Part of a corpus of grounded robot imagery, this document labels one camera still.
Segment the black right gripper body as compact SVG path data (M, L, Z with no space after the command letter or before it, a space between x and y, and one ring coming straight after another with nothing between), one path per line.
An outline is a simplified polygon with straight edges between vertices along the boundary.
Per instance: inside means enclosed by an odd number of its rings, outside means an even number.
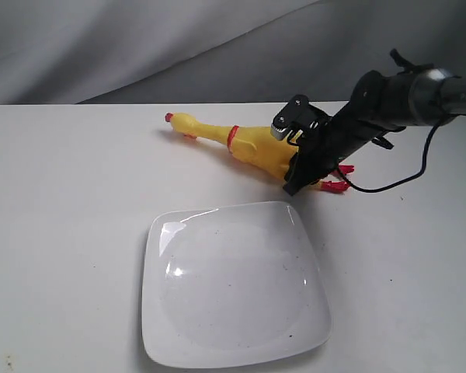
M356 84L347 104L326 124L318 125L311 134L299 132L288 144L297 147L289 162L283 189L296 194L303 188L336 171L341 161L375 138L405 128L394 124L373 124L371 115L381 99L387 79L377 71L369 71Z

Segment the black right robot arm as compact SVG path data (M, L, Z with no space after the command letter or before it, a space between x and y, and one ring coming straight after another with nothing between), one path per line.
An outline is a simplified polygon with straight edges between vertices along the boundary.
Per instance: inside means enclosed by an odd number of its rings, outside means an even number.
M388 133L427 126L434 134L456 117L466 117L466 78L433 64L413 64L397 50L390 55L401 71L393 76L367 72L336 114L297 94L273 118L272 136L297 149L284 176L289 195L338 173L343 160L370 142L392 149Z

